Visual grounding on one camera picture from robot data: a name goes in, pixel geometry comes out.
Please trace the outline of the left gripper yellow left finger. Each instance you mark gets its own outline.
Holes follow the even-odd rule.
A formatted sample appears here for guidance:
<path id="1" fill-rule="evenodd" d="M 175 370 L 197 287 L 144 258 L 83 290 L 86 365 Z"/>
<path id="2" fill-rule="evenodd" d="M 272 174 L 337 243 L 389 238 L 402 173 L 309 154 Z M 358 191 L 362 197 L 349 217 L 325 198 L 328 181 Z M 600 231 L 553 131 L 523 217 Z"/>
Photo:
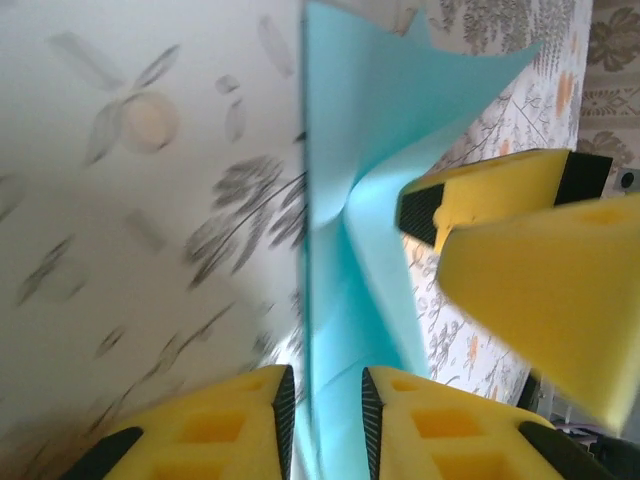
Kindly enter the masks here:
<path id="1" fill-rule="evenodd" d="M 65 479 L 288 479 L 294 370 L 270 365 L 122 421 Z"/>

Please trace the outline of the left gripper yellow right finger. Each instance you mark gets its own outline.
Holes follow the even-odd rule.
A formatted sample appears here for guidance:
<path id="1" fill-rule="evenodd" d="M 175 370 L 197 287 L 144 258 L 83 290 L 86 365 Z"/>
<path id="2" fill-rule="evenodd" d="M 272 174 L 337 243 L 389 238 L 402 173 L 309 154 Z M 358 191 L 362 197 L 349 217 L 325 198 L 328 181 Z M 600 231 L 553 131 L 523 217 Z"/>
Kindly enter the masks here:
<path id="1" fill-rule="evenodd" d="M 543 417 L 391 367 L 362 372 L 373 479 L 608 479 Z"/>

